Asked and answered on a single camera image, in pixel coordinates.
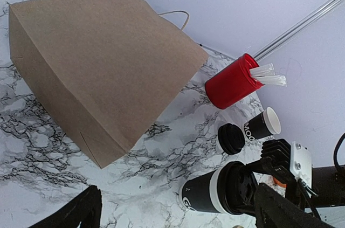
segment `white lettering on cup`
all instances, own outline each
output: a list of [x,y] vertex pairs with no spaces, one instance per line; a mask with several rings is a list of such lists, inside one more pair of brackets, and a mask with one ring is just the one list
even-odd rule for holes
[[184,198],[182,199],[182,201],[183,201],[184,205],[186,206],[186,208],[188,208],[189,210],[196,211],[194,208],[191,207],[188,198],[184,197]]
[[252,136],[252,132],[249,130],[248,124],[249,124],[248,122],[244,124],[244,132],[245,132],[246,136],[248,137],[248,139],[250,141],[253,141],[253,140],[255,140],[255,137]]

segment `paper bag handle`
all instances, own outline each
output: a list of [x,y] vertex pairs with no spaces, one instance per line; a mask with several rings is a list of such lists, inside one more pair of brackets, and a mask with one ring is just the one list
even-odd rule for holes
[[189,13],[188,13],[188,12],[177,10],[177,11],[168,11],[168,12],[159,13],[158,15],[159,15],[159,16],[162,16],[162,15],[171,14],[171,13],[176,13],[176,12],[181,12],[181,13],[184,13],[184,14],[187,15],[187,19],[185,19],[184,24],[183,24],[182,27],[180,28],[181,30],[183,30],[183,29],[187,26],[187,23],[188,23],[188,21],[189,21]]

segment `white cup rim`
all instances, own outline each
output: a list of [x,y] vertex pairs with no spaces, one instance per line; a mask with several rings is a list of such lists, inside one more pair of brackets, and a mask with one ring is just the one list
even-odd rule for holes
[[281,132],[281,125],[279,118],[273,108],[268,107],[264,111],[264,120],[267,126],[268,131],[271,132],[272,135],[280,134]]

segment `marble countertop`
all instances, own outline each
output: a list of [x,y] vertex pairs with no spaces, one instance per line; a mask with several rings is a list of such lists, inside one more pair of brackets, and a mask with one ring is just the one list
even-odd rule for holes
[[[234,156],[217,154],[218,127],[243,124],[263,109],[256,93],[226,110],[214,107],[203,84],[231,62],[212,53],[207,63],[124,157],[100,170],[63,133],[10,61],[8,4],[0,0],[0,220],[28,227],[57,211],[89,185],[102,192],[101,227],[255,227],[247,215],[188,211],[180,186],[229,161],[259,159],[252,141]],[[258,181],[272,185],[269,176]]]

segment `orange object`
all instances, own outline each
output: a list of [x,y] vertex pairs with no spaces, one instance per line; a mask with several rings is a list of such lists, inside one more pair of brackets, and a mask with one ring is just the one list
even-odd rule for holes
[[275,177],[273,177],[273,181],[275,184],[277,184],[278,186],[282,187],[282,188],[286,188],[286,184],[281,183],[279,180],[277,180]]

